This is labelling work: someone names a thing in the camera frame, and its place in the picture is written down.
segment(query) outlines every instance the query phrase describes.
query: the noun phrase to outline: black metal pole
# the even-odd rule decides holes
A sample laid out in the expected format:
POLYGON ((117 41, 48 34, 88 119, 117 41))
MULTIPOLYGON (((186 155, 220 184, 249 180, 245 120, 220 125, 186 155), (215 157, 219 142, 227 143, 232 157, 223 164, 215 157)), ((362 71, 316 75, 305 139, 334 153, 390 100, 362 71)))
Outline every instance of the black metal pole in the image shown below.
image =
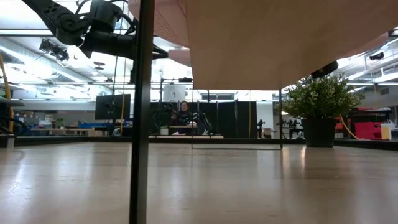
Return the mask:
POLYGON ((146 224, 150 75, 154 37, 155 0, 141 1, 137 29, 136 92, 131 154, 130 224, 146 224))
POLYGON ((283 120, 282 120, 282 90, 279 90, 279 140, 280 140, 280 149, 283 149, 283 120))

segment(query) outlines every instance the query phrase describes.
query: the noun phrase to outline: black plant pot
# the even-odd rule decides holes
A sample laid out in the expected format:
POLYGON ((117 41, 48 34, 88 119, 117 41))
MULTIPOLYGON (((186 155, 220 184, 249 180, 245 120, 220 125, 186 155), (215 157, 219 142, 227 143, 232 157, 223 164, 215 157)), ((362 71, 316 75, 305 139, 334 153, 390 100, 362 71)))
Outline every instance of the black plant pot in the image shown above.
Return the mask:
POLYGON ((303 119, 302 126, 307 147, 333 147, 335 119, 303 119))

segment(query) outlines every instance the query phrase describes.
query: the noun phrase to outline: potted plant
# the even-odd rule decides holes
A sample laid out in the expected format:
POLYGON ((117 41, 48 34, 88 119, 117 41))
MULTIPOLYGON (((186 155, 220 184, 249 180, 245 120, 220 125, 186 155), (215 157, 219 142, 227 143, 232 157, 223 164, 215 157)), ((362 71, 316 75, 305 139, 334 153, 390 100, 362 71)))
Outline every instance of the potted plant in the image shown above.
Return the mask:
POLYGON ((361 103, 361 94, 342 76, 307 77, 288 88, 282 110, 302 119, 308 147, 333 147, 336 120, 361 103))

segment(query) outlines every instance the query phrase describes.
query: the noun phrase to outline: wooden floor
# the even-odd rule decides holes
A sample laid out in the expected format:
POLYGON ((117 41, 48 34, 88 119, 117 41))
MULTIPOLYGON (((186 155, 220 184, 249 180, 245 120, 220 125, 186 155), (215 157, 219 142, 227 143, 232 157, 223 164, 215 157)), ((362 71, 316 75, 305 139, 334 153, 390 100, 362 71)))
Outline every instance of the wooden floor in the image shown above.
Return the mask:
MULTIPOLYGON (((129 158, 126 143, 1 151, 0 223, 128 223, 129 158)), ((398 153, 152 144, 147 223, 398 223, 398 153)))

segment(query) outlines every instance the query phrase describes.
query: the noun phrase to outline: robotic arm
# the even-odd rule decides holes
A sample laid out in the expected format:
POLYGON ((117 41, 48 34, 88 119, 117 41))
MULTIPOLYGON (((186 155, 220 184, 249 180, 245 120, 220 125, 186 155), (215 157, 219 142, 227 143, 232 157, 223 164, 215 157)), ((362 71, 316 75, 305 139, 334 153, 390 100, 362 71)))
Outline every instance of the robotic arm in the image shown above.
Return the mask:
MULTIPOLYGON (((136 36, 127 34, 136 31, 137 21, 133 22, 124 15, 122 9, 112 1, 92 1, 90 12, 84 14, 72 13, 52 0, 22 1, 40 16, 60 42, 78 46, 88 58, 91 58, 94 51, 136 59, 136 36), (116 22, 122 17, 130 23, 130 28, 124 35, 115 34, 113 31, 116 22)), ((153 60, 169 56, 155 45, 152 55, 153 60)))

